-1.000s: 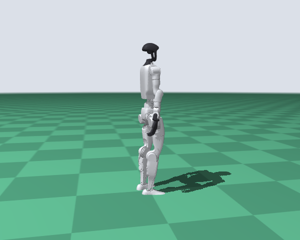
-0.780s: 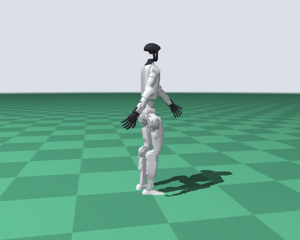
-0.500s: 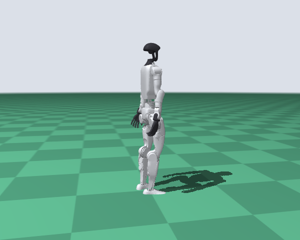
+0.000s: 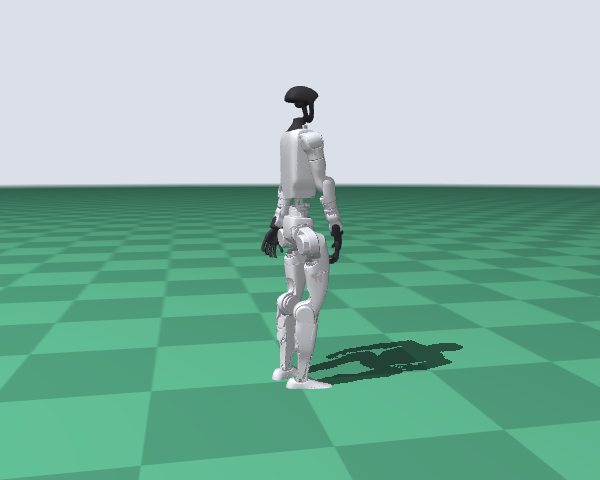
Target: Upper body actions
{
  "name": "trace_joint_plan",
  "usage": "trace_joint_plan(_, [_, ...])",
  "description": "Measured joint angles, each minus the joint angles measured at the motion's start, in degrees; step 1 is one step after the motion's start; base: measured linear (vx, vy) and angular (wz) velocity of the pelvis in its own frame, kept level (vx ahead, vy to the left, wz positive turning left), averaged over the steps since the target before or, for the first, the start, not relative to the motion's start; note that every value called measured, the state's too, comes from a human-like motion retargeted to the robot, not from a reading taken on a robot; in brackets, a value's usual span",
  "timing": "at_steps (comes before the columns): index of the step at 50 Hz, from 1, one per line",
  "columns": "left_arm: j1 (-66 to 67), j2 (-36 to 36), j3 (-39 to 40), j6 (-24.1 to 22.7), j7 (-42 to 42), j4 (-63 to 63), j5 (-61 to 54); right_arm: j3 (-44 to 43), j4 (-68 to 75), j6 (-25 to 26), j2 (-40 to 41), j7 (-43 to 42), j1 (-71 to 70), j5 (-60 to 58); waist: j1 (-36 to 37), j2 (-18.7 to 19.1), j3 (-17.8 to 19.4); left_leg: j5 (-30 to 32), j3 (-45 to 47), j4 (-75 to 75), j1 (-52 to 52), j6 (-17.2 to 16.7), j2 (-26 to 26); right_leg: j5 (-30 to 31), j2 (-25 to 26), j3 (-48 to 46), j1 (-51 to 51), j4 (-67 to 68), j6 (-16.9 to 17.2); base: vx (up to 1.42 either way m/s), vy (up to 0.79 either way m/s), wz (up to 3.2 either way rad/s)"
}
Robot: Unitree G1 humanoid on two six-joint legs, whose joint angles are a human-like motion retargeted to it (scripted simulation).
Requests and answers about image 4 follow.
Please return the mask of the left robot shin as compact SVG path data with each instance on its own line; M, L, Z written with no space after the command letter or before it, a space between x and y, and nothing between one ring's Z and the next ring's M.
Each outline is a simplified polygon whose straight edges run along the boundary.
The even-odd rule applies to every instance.
M280 295L281 296L281 295ZM279 297L280 297L279 296ZM279 299L278 297L278 299ZM294 354L294 333L296 320L293 314L283 314L278 309L277 299L277 315L276 315L276 327L277 327L277 339L280 344L280 369L283 366L284 371L290 371L292 369L292 358ZM291 358L290 358L291 357ZM288 367L290 362L290 366ZM285 368L287 369L285 370Z

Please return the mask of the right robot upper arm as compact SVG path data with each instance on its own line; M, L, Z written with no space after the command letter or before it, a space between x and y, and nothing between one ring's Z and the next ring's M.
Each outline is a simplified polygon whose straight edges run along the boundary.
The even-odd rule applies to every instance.
M323 152L323 138L318 132L305 132L300 134L299 137L302 149L307 153L315 188L323 193L323 181L328 178L325 175L326 162Z

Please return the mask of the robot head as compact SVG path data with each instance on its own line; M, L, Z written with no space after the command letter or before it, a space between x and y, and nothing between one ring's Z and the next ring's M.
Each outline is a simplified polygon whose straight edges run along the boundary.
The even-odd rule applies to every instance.
M311 123L314 118L314 101L318 98L318 94L311 88L305 86L295 86L288 90L285 95L285 102L294 103L297 108L302 108L303 117L294 118L290 128L286 131L292 131L296 129L303 129L302 125ZM307 105L309 105L309 116L307 112Z

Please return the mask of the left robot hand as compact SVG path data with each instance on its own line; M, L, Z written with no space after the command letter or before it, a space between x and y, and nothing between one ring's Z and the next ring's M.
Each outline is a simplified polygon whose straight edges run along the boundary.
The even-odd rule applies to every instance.
M274 216L273 219L272 219L272 222L271 222L271 225L270 225L271 230L268 231L267 234L265 235L264 241L262 243L261 250L263 252L265 252L266 255L269 255L269 257L273 257L274 256L274 258L277 258L277 256L276 256L276 246L279 245L281 253L283 253L283 248L280 246L280 244L278 242L278 236L277 236L278 230L281 229L281 228L275 226L275 222L276 222L276 216ZM266 244L266 242L267 242L267 244ZM266 244L266 247L265 247L265 244ZM270 244L270 246L269 246L269 244ZM264 250L264 247L265 247L265 250ZM269 250L268 250L268 248L269 248ZM273 248L273 256L272 256L272 248Z

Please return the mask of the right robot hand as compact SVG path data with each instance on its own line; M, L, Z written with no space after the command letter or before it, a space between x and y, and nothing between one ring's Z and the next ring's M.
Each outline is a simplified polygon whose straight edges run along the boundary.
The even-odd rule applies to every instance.
M329 256L329 262L330 264L335 263L338 258L339 258L339 250L341 249L341 245L342 245L342 237L341 235L343 235L343 230L340 232L340 226L335 224L332 226L332 232L331 232L331 236L334 237L334 243L332 244L332 248L335 247L335 252Z

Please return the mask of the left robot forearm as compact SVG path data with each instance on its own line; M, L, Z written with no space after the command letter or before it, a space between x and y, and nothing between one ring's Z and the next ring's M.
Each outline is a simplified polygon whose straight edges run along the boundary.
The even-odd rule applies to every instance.
M274 215L274 216L276 216L275 226L282 228L284 216L289 214L289 206L290 206L292 198L285 198L283 196L281 184L278 189L278 198L279 198L278 204L277 204L278 208L276 209L276 212Z

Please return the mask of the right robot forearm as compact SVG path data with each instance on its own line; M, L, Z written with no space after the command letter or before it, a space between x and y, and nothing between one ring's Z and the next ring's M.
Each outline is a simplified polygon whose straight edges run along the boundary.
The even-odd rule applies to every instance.
M323 181L323 195L320 197L320 202L323 205L326 220L329 222L329 230L332 232L332 226L337 224L340 226L341 232L343 225L336 204L335 182L330 177Z

